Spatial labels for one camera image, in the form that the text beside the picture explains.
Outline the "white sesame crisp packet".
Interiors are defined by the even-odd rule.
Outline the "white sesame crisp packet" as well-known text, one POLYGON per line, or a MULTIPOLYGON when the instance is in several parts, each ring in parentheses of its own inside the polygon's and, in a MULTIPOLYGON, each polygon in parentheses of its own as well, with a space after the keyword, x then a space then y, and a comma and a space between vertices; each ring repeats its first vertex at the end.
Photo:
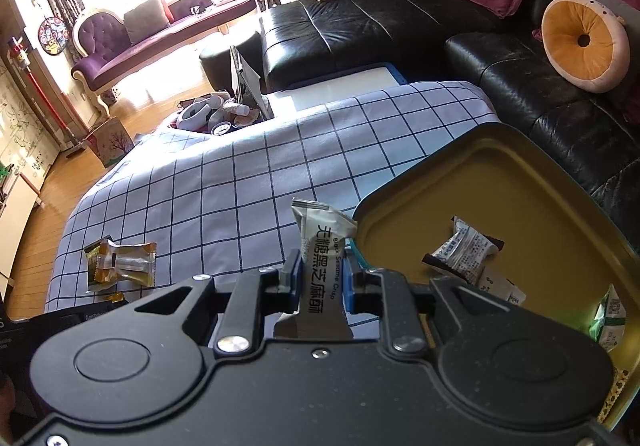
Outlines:
POLYGON ((326 203, 295 198, 299 228, 302 290, 297 309, 274 324, 273 336, 308 341, 350 341, 354 337, 343 307, 343 259, 346 240, 357 223, 326 203))

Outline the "white black snack packet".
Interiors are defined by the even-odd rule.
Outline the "white black snack packet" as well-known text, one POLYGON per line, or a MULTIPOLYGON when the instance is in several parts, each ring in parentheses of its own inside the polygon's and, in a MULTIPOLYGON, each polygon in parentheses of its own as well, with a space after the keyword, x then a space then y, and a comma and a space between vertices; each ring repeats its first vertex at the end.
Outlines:
POLYGON ((434 252, 424 255, 422 262, 476 285, 486 260, 503 249, 504 241, 481 233, 456 215, 451 222, 452 235, 434 252))

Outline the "green white snack packet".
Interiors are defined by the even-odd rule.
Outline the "green white snack packet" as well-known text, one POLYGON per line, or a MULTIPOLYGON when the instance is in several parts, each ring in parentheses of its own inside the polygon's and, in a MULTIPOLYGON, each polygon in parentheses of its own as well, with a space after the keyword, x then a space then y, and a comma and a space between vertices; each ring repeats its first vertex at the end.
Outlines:
POLYGON ((599 302, 588 327, 588 336, 607 352, 623 341, 626 327, 626 309, 613 284, 599 302))

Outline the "red white snack packet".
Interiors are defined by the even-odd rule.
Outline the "red white snack packet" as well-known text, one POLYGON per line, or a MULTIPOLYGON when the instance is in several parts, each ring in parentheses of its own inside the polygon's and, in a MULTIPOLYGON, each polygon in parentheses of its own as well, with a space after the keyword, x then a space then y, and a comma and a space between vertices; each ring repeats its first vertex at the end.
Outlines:
POLYGON ((522 305, 526 300, 526 294, 516 284, 504 277, 495 267, 489 265, 484 267, 476 287, 514 305, 522 305))

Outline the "white checked tablecloth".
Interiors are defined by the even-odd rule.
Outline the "white checked tablecloth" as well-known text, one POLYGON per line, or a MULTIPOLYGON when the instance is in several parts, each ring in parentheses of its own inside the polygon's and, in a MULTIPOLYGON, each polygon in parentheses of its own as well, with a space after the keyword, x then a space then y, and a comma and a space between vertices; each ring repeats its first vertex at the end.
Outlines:
POLYGON ((86 248, 153 243, 154 284, 232 281, 299 244, 294 198, 352 213, 363 197, 460 135, 497 120, 465 81, 420 81, 225 135, 158 130, 81 197, 56 251, 47 311, 96 301, 86 248))

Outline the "blue tin box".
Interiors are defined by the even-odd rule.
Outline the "blue tin box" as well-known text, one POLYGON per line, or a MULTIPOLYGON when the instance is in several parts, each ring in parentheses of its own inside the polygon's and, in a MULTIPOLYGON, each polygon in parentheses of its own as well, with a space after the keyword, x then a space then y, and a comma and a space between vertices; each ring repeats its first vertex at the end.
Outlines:
POLYGON ((503 123, 489 122, 446 144, 364 197, 354 217, 364 262, 425 284, 423 263, 459 217, 503 241, 490 273, 524 293, 523 307, 587 331, 608 289, 626 311, 610 354, 628 378, 603 423, 613 429, 639 390, 639 257, 589 195, 544 151, 503 123))

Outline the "yellow candy wrapper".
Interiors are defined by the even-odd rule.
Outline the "yellow candy wrapper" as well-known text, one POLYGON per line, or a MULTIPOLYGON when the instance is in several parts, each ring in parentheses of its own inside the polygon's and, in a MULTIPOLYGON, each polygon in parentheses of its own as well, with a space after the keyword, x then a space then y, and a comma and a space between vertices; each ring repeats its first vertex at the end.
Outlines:
POLYGON ((98 300, 101 302, 119 303, 125 301, 125 296, 122 292, 105 293, 105 295, 99 295, 98 300))

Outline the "orange silver snack packet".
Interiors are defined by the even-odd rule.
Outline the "orange silver snack packet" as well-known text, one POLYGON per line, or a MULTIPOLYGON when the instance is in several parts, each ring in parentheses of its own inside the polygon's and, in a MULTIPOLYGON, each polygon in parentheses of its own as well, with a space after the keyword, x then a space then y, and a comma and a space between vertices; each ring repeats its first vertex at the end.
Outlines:
POLYGON ((141 287, 153 287, 156 271, 155 243, 118 245, 111 237, 84 248, 87 261, 87 290, 99 292, 129 281, 141 287))

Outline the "white neck massager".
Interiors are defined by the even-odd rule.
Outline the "white neck massager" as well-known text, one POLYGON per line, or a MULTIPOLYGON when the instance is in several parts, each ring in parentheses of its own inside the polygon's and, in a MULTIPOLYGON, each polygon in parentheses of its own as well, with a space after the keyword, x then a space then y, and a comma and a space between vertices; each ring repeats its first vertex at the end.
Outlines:
POLYGON ((210 93, 184 107, 176 118, 176 128, 186 131, 212 130, 215 125, 231 121, 235 116, 250 114, 250 107, 235 102, 228 95, 210 93))

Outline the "tablet on stand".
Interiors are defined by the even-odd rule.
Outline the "tablet on stand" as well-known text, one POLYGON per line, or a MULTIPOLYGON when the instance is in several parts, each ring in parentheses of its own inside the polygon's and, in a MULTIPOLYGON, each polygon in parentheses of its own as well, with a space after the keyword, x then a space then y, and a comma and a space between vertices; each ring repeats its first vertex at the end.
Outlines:
POLYGON ((230 48, 232 91, 235 101, 247 107, 247 114, 255 112, 262 120, 274 117, 269 100, 262 94, 258 73, 243 58, 238 47, 230 48))

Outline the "tree print paper bag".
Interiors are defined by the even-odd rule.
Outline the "tree print paper bag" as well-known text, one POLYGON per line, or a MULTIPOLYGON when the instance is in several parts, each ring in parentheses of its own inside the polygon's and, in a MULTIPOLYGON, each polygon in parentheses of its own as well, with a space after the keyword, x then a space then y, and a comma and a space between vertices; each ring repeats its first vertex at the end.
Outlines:
POLYGON ((117 117, 111 117, 93 129, 85 142, 105 169, 116 165, 134 149, 134 141, 117 117))

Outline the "black round ottoman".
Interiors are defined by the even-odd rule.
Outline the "black round ottoman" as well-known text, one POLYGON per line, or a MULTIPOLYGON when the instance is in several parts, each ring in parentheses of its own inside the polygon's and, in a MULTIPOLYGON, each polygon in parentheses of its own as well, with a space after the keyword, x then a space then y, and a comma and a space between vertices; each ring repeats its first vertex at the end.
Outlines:
POLYGON ((214 32, 202 40, 198 55, 204 74, 214 90, 233 90, 232 46, 238 48, 247 64, 262 78, 262 40, 259 32, 250 30, 230 35, 214 32))

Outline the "black leather sofa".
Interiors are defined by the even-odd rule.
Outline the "black leather sofa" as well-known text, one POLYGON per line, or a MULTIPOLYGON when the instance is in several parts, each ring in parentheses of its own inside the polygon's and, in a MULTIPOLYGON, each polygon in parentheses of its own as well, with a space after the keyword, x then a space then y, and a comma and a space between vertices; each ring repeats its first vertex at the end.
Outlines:
POLYGON ((506 18, 469 0, 295 1, 262 16, 262 76, 276 92, 388 63, 411 81, 469 81, 637 244, 639 67, 604 93, 570 84, 539 35, 551 1, 506 18))

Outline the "white low tv cabinet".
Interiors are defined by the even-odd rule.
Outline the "white low tv cabinet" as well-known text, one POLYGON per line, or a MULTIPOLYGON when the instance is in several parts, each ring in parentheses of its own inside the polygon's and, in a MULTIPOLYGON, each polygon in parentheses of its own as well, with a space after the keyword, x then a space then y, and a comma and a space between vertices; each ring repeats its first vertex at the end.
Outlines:
POLYGON ((0 270, 1 298, 13 287, 12 267, 26 224, 35 206, 40 204, 40 188, 44 175, 26 166, 13 173, 1 188, 0 270))

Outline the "purple chaise longue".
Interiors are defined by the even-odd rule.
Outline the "purple chaise longue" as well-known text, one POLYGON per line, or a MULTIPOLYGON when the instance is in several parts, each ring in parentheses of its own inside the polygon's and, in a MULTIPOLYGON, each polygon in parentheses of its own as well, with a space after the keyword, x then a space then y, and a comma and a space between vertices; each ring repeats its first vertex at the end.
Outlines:
POLYGON ((166 23, 140 36, 134 34, 129 23, 106 9, 82 11, 73 27, 73 43, 80 60, 70 74, 99 112, 100 120, 110 117, 110 107, 102 95, 119 81, 256 9, 255 0, 153 1, 160 7, 158 16, 166 23))

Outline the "grey cushion on chaise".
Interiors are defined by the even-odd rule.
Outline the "grey cushion on chaise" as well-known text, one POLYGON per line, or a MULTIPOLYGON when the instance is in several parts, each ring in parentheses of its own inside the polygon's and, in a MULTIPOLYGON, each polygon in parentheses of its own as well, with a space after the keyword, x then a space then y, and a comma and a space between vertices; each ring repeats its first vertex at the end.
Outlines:
POLYGON ((161 32, 169 24, 162 0, 146 0, 124 14, 124 25, 132 44, 161 32))

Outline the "orange round plush cushion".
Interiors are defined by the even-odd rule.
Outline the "orange round plush cushion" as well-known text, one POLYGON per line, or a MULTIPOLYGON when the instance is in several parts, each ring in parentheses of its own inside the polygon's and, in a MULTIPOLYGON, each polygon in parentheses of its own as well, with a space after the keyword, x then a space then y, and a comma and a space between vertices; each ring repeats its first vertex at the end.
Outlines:
POLYGON ((540 32, 552 67, 591 93, 616 88, 628 73, 628 35, 618 16, 596 0, 553 0, 540 32))

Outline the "red stick vacuum cleaner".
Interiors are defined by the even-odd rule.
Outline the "red stick vacuum cleaner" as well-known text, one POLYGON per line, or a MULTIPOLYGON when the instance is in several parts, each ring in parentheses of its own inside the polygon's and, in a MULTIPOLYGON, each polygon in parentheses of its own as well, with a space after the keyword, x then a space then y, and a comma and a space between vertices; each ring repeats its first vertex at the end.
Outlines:
POLYGON ((66 149, 66 158, 71 159, 72 157, 85 151, 86 147, 84 143, 82 143, 81 140, 78 139, 75 133, 70 130, 70 127, 61 117, 61 115, 58 114, 58 111, 55 109, 54 105, 47 97, 46 92, 43 91, 43 88, 41 88, 37 78, 32 72, 28 54, 23 46, 23 38, 12 37, 8 41, 8 46, 9 55, 11 56, 11 58, 13 58, 14 63, 17 65, 18 69, 20 69, 29 79, 35 91, 40 96, 40 99, 42 99, 44 105, 46 105, 47 110, 49 110, 50 115, 58 125, 58 128, 60 128, 62 133, 67 137, 68 143, 70 143, 70 147, 66 149))

